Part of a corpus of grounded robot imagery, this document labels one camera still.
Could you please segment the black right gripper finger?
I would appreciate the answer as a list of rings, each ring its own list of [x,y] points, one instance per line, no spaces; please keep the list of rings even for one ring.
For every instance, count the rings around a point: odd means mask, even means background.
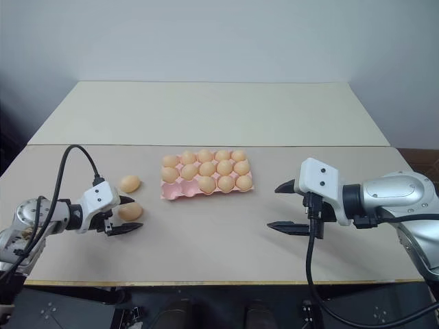
[[[296,180],[292,179],[280,184],[275,188],[274,192],[281,194],[294,194],[299,193],[300,191],[296,188]]]
[[[287,235],[309,236],[310,227],[307,224],[293,223],[292,221],[276,221],[268,223],[267,227]]]

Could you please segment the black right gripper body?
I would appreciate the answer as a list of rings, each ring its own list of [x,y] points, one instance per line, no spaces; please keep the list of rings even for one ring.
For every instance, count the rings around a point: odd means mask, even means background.
[[[324,224],[337,221],[333,207],[325,202],[322,196],[312,192],[305,193],[302,204],[309,220],[309,236],[323,239]]]

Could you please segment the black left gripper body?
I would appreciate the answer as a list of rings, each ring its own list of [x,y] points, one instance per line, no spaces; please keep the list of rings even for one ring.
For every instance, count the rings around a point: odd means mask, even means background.
[[[91,219],[88,229],[90,231],[104,232],[107,236],[112,236],[115,233],[110,220],[112,216],[112,210],[97,213]]]

